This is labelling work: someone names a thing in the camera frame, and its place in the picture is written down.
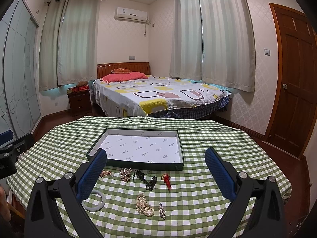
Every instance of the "black cord necklace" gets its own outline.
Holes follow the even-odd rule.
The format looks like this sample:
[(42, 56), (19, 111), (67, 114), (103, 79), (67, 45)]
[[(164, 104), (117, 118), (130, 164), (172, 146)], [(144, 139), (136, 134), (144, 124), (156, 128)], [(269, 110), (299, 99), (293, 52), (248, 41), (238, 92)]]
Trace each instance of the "black cord necklace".
[(144, 174), (140, 170), (135, 170), (134, 175), (133, 175), (133, 181), (134, 181), (134, 177), (137, 176), (142, 182), (144, 182), (146, 184), (145, 189), (147, 191), (152, 191), (158, 179), (156, 178), (156, 176), (154, 176), (149, 182), (147, 182), (147, 180), (144, 178), (144, 176), (146, 176), (148, 174), (149, 173)]

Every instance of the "door frame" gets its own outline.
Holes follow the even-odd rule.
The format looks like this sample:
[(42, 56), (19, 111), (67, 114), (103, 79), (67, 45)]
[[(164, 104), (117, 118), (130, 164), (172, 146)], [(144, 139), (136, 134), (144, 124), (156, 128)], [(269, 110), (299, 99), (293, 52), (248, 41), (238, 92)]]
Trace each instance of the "door frame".
[[(274, 19), (274, 25), (275, 25), (275, 29), (276, 29), (277, 48), (278, 48), (278, 75), (277, 75), (277, 86), (276, 86), (274, 105), (273, 105), (273, 109), (272, 109), (270, 120), (268, 122), (267, 129), (266, 129), (266, 132), (265, 132), (265, 135), (264, 135), (264, 139), (263, 139), (266, 142), (268, 142), (268, 136), (270, 134), (270, 131), (271, 131), (271, 128), (272, 128), (272, 125), (273, 125), (273, 122), (274, 122), (274, 118), (275, 118), (275, 114), (276, 114), (276, 110), (277, 110), (277, 106), (278, 106), (278, 102), (279, 102), (279, 98), (280, 98), (280, 92), (281, 92), (281, 87), (282, 87), (282, 73), (283, 73), (282, 37), (281, 37), (281, 32), (280, 32), (280, 28), (279, 28), (279, 25), (278, 25), (277, 16), (276, 16), (276, 12), (275, 12), (274, 7), (285, 9), (285, 10), (288, 10), (288, 11), (292, 11), (292, 12), (295, 12), (295, 13), (298, 13), (300, 15), (303, 15), (303, 16), (307, 17), (303, 12), (300, 12), (300, 11), (295, 10), (293, 8), (289, 8), (287, 6), (283, 6), (283, 5), (275, 4), (275, 3), (269, 3), (269, 5), (270, 5), (271, 11), (272, 11), (272, 15), (273, 15), (273, 19)], [(316, 32), (315, 32), (314, 29), (313, 29), (313, 33), (314, 33), (314, 36), (315, 36), (315, 42), (317, 44), (317, 35), (316, 35)], [(305, 143), (304, 143), (304, 146), (302, 148), (302, 151), (301, 151), (301, 153), (298, 156), (298, 159), (301, 159), (302, 155), (305, 152), (307, 144), (308, 144), (308, 142), (310, 140), (310, 137), (312, 135), (312, 132), (313, 132), (313, 129), (314, 129), (314, 126), (315, 126), (315, 123), (316, 123), (316, 119), (317, 119), (317, 107), (315, 109), (315, 114), (314, 114), (314, 117), (313, 117), (312, 125), (310, 126), (310, 129), (309, 129), (308, 136), (307, 136), (307, 138), (305, 140)]]

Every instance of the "nightstand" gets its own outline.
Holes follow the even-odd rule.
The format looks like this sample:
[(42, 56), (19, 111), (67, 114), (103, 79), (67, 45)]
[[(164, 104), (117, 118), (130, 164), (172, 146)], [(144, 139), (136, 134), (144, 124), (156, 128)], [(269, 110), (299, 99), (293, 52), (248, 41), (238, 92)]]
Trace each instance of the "nightstand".
[(72, 117), (92, 113), (89, 90), (68, 93)]

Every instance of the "green checkered tablecloth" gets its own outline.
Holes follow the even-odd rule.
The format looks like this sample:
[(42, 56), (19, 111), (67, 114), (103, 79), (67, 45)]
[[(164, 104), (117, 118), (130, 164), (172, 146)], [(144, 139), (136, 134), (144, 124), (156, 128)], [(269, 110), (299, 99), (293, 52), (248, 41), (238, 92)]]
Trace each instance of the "green checkered tablecloth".
[[(95, 189), (104, 193), (106, 204), (101, 211), (87, 212), (105, 237), (206, 237), (229, 206), (208, 170), (204, 153), (214, 147), (222, 159), (233, 164), (237, 171), (245, 171), (252, 178), (275, 176), (283, 200), (291, 195), (291, 184), (273, 160), (245, 132), (214, 121), (166, 118), (107, 118), (85, 116), (74, 122), (50, 130), (16, 164), (17, 173), (8, 178), (8, 185), (26, 208), (35, 179), (59, 179), (66, 172), (75, 172), (86, 159), (86, 152), (105, 128), (177, 129), (185, 165), (183, 171), (172, 171), (168, 193), (160, 179), (164, 172), (151, 171), (158, 182), (152, 192), (135, 178), (134, 182), (120, 180), (119, 168), (107, 167), (114, 177), (99, 178)], [(145, 193), (154, 206), (154, 216), (140, 215), (135, 209), (137, 195)], [(255, 200), (251, 199), (236, 232), (242, 234)], [(166, 210), (166, 220), (159, 216), (159, 204)], [(70, 234), (77, 236), (64, 205), (57, 204)], [(91, 195), (88, 205), (98, 204)]]

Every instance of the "light switch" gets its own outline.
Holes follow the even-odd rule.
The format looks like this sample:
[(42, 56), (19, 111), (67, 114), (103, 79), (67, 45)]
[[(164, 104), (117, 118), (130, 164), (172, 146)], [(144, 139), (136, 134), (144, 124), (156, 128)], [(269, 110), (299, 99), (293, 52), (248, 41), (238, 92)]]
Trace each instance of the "light switch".
[(268, 56), (271, 56), (271, 50), (269, 50), (269, 49), (264, 49), (264, 54), (265, 54), (265, 55), (268, 55)]

